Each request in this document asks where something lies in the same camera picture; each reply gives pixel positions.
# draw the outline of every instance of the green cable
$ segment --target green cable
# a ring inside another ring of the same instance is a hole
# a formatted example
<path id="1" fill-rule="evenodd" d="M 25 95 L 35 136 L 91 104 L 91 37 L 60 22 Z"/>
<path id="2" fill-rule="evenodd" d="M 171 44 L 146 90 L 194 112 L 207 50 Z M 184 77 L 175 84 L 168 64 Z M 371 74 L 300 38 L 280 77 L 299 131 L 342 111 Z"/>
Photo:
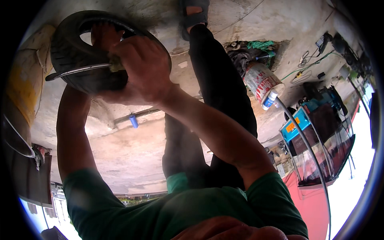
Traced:
<path id="1" fill-rule="evenodd" d="M 320 58 L 319 60 L 317 60 L 316 62 L 310 64 L 308 67 L 305 67 L 305 68 L 302 68 L 302 69 L 298 69 L 298 70 L 295 70 L 293 72 L 291 72 L 290 74 L 286 75 L 285 77 L 283 77 L 280 81 L 283 81 L 284 79 L 286 79 L 289 75 L 291 75 L 292 73 L 295 73 L 295 72 L 298 72 L 298 71 L 305 71 L 307 70 L 308 68 L 312 67 L 313 65 L 316 65 L 316 64 L 319 64 L 324 58 L 326 58 L 329 54 L 333 53 L 335 55 L 338 55 L 337 53 L 334 53 L 333 52 L 334 50 L 332 50 L 331 52 L 327 53 L 324 57 Z"/>

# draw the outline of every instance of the forearm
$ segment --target forearm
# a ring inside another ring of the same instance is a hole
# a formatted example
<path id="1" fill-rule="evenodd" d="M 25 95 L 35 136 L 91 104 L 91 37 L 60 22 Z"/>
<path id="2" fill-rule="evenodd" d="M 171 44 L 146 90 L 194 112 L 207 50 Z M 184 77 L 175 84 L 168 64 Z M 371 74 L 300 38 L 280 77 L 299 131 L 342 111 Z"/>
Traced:
<path id="1" fill-rule="evenodd" d="M 87 167 L 96 168 L 84 129 L 90 104 L 87 94 L 69 86 L 65 88 L 56 124 L 58 166 L 62 180 L 71 172 Z"/>
<path id="2" fill-rule="evenodd" d="M 217 157 L 234 165 L 243 178 L 274 171 L 264 147 L 253 135 L 230 117 L 181 89 L 174 88 L 159 108 L 195 131 Z"/>

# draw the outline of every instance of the blue cylinder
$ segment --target blue cylinder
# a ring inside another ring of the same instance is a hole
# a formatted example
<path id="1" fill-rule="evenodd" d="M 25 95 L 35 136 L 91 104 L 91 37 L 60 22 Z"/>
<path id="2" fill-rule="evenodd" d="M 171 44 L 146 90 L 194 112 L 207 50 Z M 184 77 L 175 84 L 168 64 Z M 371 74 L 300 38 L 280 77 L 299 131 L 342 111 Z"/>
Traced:
<path id="1" fill-rule="evenodd" d="M 130 119 L 130 121 L 131 121 L 131 123 L 132 123 L 132 126 L 133 126 L 134 128 L 138 128 L 138 127 L 139 127 L 139 124 L 137 123 L 136 116 L 135 116 L 134 114 L 131 114 L 131 115 L 129 116 L 129 119 Z"/>

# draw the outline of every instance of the sandal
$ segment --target sandal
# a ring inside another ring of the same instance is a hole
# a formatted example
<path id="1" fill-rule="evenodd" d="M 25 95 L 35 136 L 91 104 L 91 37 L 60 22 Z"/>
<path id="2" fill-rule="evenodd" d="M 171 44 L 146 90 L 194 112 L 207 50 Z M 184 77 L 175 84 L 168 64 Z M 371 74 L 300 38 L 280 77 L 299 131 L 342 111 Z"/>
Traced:
<path id="1" fill-rule="evenodd" d="M 209 0 L 180 0 L 180 8 L 183 14 L 183 21 L 180 23 L 179 29 L 181 30 L 182 39 L 189 41 L 189 33 L 187 28 L 199 23 L 208 25 L 208 6 Z M 187 15 L 187 7 L 201 7 L 203 9 L 200 13 Z"/>

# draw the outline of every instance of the yellow sticker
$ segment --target yellow sticker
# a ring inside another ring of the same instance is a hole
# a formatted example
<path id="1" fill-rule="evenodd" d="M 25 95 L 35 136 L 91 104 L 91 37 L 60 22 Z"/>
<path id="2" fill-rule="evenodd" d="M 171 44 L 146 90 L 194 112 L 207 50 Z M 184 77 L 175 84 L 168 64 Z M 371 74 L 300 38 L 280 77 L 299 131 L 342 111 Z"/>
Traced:
<path id="1" fill-rule="evenodd" d="M 300 123 L 299 118 L 295 118 L 295 120 L 296 120 L 297 124 Z M 285 130 L 287 130 L 287 132 L 291 132 L 293 129 L 295 129 L 295 126 L 293 125 L 293 122 L 290 123 L 288 125 L 288 127 L 285 128 Z"/>

